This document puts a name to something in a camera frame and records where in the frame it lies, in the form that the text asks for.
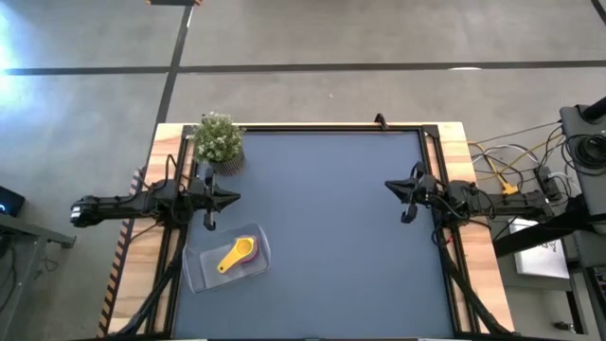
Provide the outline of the yellow measuring cup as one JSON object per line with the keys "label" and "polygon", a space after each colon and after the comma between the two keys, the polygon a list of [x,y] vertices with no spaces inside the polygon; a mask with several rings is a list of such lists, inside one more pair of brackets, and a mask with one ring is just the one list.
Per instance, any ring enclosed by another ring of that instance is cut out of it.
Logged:
{"label": "yellow measuring cup", "polygon": [[247,236],[236,238],[231,249],[217,265],[217,270],[221,274],[226,273],[234,266],[242,263],[243,259],[250,253],[250,251],[251,244],[247,240]]}

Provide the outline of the clear plastic basket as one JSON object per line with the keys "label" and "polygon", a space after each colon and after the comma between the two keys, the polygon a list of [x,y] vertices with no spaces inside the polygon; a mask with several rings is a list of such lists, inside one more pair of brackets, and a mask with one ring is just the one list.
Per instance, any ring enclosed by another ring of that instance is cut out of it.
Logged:
{"label": "clear plastic basket", "polygon": [[[238,237],[256,236],[258,255],[249,262],[240,263],[224,274],[217,265],[231,249]],[[215,289],[233,281],[260,274],[270,267],[271,249],[263,229],[256,223],[225,231],[206,231],[197,237],[189,237],[183,251],[183,268],[193,293]]]}

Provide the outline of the black device with blue light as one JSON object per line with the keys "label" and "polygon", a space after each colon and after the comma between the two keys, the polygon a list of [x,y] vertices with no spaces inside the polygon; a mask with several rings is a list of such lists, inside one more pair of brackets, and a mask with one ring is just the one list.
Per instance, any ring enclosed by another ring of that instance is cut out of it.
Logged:
{"label": "black device with blue light", "polygon": [[21,194],[0,186],[0,214],[18,217],[25,201]]}

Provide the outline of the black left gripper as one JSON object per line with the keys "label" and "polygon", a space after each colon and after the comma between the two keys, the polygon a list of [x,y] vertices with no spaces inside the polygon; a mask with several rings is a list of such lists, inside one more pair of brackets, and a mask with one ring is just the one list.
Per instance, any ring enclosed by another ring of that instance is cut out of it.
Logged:
{"label": "black left gripper", "polygon": [[[204,177],[194,177],[189,184],[189,193],[191,195],[192,204],[195,209],[203,209],[205,211],[203,225],[209,231],[216,229],[214,221],[214,185],[215,171],[212,168],[207,168]],[[241,195],[237,192],[215,187],[215,195],[217,207],[226,207],[238,201]]]}

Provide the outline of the white board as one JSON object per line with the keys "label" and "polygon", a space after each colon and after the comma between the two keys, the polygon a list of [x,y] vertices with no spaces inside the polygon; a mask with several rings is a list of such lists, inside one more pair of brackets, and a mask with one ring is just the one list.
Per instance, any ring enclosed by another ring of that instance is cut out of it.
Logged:
{"label": "white board", "polygon": [[561,240],[546,242],[513,254],[516,271],[521,275],[569,279]]}

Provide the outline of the black yellow hazard strip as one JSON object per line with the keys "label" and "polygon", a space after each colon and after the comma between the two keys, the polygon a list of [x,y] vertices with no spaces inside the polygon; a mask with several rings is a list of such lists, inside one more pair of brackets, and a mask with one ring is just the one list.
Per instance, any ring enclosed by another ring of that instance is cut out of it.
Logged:
{"label": "black yellow hazard strip", "polygon": [[121,220],[120,222],[121,225],[116,244],[116,251],[101,307],[96,338],[101,338],[111,333],[110,325],[113,319],[113,312],[117,301],[117,293],[129,249],[128,243],[134,228],[134,219]]}

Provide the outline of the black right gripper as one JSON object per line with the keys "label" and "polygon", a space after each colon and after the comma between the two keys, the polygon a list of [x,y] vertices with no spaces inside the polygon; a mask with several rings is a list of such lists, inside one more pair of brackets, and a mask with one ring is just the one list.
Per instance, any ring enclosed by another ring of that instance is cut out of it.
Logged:
{"label": "black right gripper", "polygon": [[405,180],[388,180],[384,184],[390,189],[407,209],[401,215],[405,224],[412,223],[418,213],[418,205],[432,209],[435,224],[444,224],[446,207],[440,202],[442,194],[438,189],[439,181],[427,172],[422,162],[417,162]]}

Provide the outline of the gray metal desk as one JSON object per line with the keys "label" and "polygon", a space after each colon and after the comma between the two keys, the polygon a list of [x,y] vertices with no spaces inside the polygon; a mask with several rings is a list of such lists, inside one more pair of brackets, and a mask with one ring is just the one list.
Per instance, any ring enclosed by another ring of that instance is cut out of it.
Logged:
{"label": "gray metal desk", "polygon": [[0,341],[6,341],[49,242],[72,248],[76,237],[0,214]]}

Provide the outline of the dark gray equipment stand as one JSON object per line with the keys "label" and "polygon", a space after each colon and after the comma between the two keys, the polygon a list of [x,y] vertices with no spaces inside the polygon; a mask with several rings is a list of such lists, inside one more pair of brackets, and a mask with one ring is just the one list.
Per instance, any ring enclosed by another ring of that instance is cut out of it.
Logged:
{"label": "dark gray equipment stand", "polygon": [[565,140],[561,154],[579,179],[581,194],[566,210],[493,243],[498,258],[569,234],[578,256],[569,268],[583,275],[601,341],[606,341],[606,97],[592,105],[560,109]]}

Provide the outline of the gray-blue table mat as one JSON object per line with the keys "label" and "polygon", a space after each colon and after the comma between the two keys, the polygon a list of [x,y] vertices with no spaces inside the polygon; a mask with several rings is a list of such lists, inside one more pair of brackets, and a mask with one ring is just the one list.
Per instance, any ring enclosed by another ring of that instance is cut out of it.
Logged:
{"label": "gray-blue table mat", "polygon": [[271,251],[260,274],[201,293],[182,280],[177,338],[450,337],[453,323],[431,212],[401,222],[389,180],[422,157],[405,133],[250,133],[246,165],[218,179],[240,199],[191,222],[194,254],[228,249],[230,229],[258,224]]}

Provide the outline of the potted plant in ribbed pot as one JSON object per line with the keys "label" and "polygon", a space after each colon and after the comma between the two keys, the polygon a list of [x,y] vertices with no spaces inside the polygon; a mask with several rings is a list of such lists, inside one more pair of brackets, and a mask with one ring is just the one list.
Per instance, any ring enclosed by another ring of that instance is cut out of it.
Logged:
{"label": "potted plant in ribbed pot", "polygon": [[193,157],[207,164],[222,176],[231,176],[244,169],[243,138],[245,129],[227,114],[202,114],[193,131]]}

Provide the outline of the black power strip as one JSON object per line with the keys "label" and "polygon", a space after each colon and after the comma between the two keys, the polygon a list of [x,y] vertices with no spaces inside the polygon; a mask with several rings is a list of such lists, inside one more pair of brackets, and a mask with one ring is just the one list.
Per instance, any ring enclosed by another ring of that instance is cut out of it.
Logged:
{"label": "black power strip", "polygon": [[558,187],[557,181],[550,176],[551,170],[549,167],[540,166],[533,170],[539,187],[544,196],[550,201],[559,201],[562,199],[562,194]]}

